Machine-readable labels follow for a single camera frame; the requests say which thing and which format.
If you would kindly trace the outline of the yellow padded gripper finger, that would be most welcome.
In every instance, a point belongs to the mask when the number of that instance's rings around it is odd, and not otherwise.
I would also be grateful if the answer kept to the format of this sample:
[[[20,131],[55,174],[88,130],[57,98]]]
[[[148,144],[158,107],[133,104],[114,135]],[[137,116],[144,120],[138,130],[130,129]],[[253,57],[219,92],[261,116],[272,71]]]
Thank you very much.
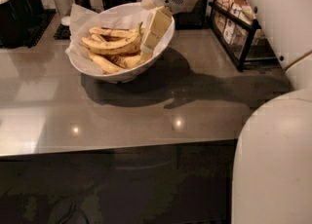
[[[147,18],[146,27],[142,36],[140,50],[151,55],[161,38],[169,29],[173,21],[172,12],[165,6],[158,7]]]

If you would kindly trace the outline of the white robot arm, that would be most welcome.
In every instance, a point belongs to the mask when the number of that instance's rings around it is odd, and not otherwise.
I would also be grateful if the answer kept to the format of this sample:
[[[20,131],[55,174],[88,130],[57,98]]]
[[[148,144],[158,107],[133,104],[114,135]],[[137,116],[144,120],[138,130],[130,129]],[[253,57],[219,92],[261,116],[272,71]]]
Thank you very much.
[[[248,0],[293,87],[240,132],[231,224],[312,224],[312,0]]]

